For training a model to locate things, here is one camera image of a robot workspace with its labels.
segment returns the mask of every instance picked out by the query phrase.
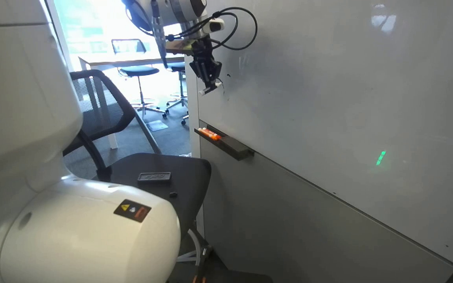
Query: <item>floor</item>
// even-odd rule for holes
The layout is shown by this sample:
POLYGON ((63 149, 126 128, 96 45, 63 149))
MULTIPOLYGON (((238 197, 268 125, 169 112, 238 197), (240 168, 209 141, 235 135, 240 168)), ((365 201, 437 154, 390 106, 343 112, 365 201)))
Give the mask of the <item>floor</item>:
MULTIPOLYGON (((137 79, 126 78, 118 75, 116 69, 106 70, 104 73, 110 77, 124 96, 133 102, 140 101, 139 86, 137 79)), ((146 97, 158 100, 158 106, 166 109, 166 102, 170 95, 179 94, 179 77, 175 72, 161 70, 158 74, 142 77, 143 93, 146 97)), ((188 124, 182 125, 182 117, 187 115, 187 108, 181 105, 171 108, 167 119, 162 118, 160 113, 146 111, 144 121, 146 123, 161 120, 169 128, 151 132, 162 150, 162 154, 182 155, 191 152, 190 129, 188 124)), ((111 150, 108 138, 100 138, 94 141, 101 153, 106 165, 135 153, 152 153, 153 150, 144 136, 139 124, 134 119, 123 131, 116 134, 118 149, 111 150)), ((81 178, 90 179, 96 175, 96 168, 88 152, 81 147, 64 157, 68 169, 81 178)))

